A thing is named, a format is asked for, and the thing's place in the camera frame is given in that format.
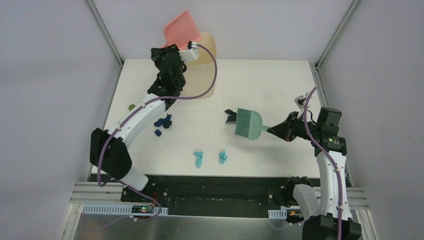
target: white tabletop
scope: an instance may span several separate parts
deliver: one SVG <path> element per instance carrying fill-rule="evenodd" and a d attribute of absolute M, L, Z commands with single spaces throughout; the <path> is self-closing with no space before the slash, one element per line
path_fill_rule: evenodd
<path fill-rule="evenodd" d="M 149 175 L 319 178 L 309 141 L 297 138 L 286 142 L 266 132 L 257 140 L 248 140 L 234 134 L 235 124 L 225 124 L 228 115 L 224 113 L 226 109 L 244 108 L 258 111 L 264 125 L 283 122 L 290 112 L 299 110 L 294 99 L 315 86 L 309 63 L 228 59 L 217 63 L 213 95 L 177 100 L 167 111 L 172 114 L 169 129 L 154 127 L 153 122 L 146 127 L 128 150 L 133 166 Z M 128 114 L 129 105 L 143 99 L 157 73 L 150 59 L 125 60 L 107 127 Z M 318 96 L 310 102 L 316 120 Z M 162 136 L 155 135 L 156 129 Z M 222 150 L 228 156 L 224 164 L 219 163 Z M 200 169 L 195 166 L 194 151 L 203 151 Z"/>

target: beige container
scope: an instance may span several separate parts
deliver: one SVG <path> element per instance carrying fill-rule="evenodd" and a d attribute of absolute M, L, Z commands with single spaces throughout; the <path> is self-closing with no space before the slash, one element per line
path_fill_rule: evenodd
<path fill-rule="evenodd" d="M 214 36 L 207 32 L 201 32 L 202 40 L 199 44 L 205 46 L 217 58 L 217 46 Z M 184 72 L 185 86 L 181 92 L 182 97 L 193 97 L 204 93 L 212 84 L 215 75 L 215 66 L 211 56 L 203 48 L 199 49 L 199 57 L 196 61 L 187 63 L 187 71 Z M 214 94 L 213 87 L 201 98 L 208 98 Z"/>

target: white wall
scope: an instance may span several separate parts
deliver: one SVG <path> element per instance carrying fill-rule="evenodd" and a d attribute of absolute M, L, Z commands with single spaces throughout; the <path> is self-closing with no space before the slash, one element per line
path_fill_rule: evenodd
<path fill-rule="evenodd" d="M 0 3 L 0 235 L 59 236 L 118 66 L 84 1 Z"/>
<path fill-rule="evenodd" d="M 423 239 L 424 1 L 364 0 L 321 69 L 382 240 Z"/>
<path fill-rule="evenodd" d="M 220 59 L 316 62 L 351 0 L 95 0 L 123 58 L 150 58 L 186 9 Z"/>

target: green brush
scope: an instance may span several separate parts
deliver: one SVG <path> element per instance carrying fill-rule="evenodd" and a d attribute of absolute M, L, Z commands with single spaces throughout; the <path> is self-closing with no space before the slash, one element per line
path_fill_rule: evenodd
<path fill-rule="evenodd" d="M 237 108 L 235 120 L 235 134 L 250 140 L 258 139 L 262 131 L 270 127 L 262 125 L 262 116 L 257 111 Z"/>

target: pink dustpan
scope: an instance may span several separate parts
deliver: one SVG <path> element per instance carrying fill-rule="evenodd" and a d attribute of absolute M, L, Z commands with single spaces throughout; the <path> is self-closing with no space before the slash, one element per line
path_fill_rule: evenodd
<path fill-rule="evenodd" d="M 163 27 L 163 35 L 166 43 L 162 48 L 176 44 L 180 50 L 184 50 L 189 41 L 199 42 L 202 40 L 189 10 L 185 10 L 181 15 L 168 22 Z"/>

